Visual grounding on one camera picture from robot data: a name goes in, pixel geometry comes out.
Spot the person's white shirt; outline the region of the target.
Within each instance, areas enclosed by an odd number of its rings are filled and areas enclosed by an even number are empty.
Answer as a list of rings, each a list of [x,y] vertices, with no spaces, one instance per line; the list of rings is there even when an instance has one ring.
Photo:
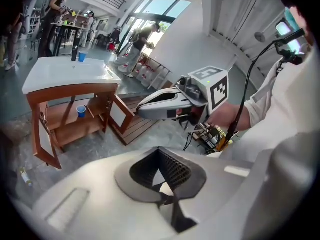
[[[320,57],[313,49],[299,65],[276,63],[245,107],[250,128],[222,152],[224,160],[263,163],[249,176],[257,196],[246,216],[245,240],[271,236],[294,214],[320,165]]]

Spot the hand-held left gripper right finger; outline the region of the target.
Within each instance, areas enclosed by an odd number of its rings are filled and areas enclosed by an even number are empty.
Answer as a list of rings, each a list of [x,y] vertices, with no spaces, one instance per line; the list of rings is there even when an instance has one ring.
[[[177,162],[184,182],[174,188],[173,236],[161,240],[264,240],[262,189],[267,154],[255,163],[159,148],[164,161]]]

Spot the glass sliding door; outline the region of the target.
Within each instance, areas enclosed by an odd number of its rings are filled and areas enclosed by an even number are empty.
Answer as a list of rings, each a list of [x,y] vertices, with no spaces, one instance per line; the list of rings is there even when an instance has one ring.
[[[124,16],[117,52],[120,54],[129,47],[129,39],[134,30],[142,30],[159,24],[157,33],[152,33],[148,41],[156,45],[178,16],[193,0],[139,0],[137,5]]]

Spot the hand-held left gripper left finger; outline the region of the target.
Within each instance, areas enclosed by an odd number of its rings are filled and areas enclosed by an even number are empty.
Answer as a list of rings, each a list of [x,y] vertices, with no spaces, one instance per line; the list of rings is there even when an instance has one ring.
[[[116,168],[143,150],[96,160],[46,191],[32,208],[14,206],[40,240],[170,240],[175,230],[157,205],[126,196]]]

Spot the row of white jugs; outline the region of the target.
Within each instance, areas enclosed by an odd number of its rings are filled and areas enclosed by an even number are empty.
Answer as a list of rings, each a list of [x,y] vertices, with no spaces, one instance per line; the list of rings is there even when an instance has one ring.
[[[164,67],[160,63],[142,53],[132,74],[148,90],[157,90],[164,80],[163,71]]]

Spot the small white bottle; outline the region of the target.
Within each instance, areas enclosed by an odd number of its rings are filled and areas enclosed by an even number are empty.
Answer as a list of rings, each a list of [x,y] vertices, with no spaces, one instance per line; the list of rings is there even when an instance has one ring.
[[[28,186],[28,187],[31,187],[33,185],[30,177],[28,176],[26,170],[23,168],[23,167],[20,167],[19,168],[19,172],[20,172],[20,175],[24,181],[24,183]]]

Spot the black high table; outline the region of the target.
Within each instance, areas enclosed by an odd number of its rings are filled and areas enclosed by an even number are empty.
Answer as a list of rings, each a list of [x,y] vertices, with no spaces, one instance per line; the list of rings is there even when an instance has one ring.
[[[75,35],[74,35],[74,39],[75,39],[75,38],[79,38],[79,31],[83,31],[83,27],[78,27],[78,26],[68,25],[68,24],[58,24],[58,23],[52,23],[51,25],[59,27],[59,32],[55,39],[54,49],[52,53],[53,57],[58,57],[60,54],[60,47],[62,44],[63,37],[67,36],[67,30],[75,31]]]

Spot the black faucet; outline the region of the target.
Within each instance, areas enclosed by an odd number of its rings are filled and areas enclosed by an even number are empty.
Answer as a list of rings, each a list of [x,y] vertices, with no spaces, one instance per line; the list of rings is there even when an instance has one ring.
[[[79,44],[80,44],[80,38],[76,37],[73,42],[72,53],[71,53],[71,61],[73,62],[75,62],[77,59]]]

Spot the wooden vanity cabinet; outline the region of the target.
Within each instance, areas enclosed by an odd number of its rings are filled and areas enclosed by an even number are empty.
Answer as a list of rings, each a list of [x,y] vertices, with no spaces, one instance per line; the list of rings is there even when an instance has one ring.
[[[27,94],[32,110],[32,138],[35,157],[48,166],[62,168],[56,150],[89,134],[109,126],[116,83],[73,84],[52,87]],[[87,105],[95,118],[86,110],[79,118],[78,106]]]

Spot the person's right forearm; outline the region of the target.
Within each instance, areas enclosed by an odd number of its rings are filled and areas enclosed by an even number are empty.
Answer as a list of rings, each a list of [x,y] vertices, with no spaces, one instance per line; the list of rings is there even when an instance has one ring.
[[[230,104],[228,102],[221,105],[214,111],[206,121],[210,126],[219,126],[220,128],[229,128],[236,120],[240,105]],[[250,113],[246,107],[243,108],[236,130],[239,132],[246,131],[251,128]]]

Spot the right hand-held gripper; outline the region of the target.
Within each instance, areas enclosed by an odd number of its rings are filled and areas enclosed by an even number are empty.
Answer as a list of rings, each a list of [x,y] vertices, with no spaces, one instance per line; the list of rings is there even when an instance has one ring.
[[[191,77],[191,85],[179,88],[177,82],[174,88],[154,92],[138,104],[136,115],[148,120],[177,117],[184,132],[195,132],[199,124],[205,123],[228,100],[229,75],[227,70],[206,66],[186,76]]]

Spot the white ceramic washbasin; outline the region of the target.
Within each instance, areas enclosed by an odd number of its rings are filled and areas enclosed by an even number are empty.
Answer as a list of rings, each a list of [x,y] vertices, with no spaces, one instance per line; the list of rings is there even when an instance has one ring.
[[[22,87],[23,94],[79,84],[120,84],[121,79],[103,61],[86,58],[42,57],[37,60]]]

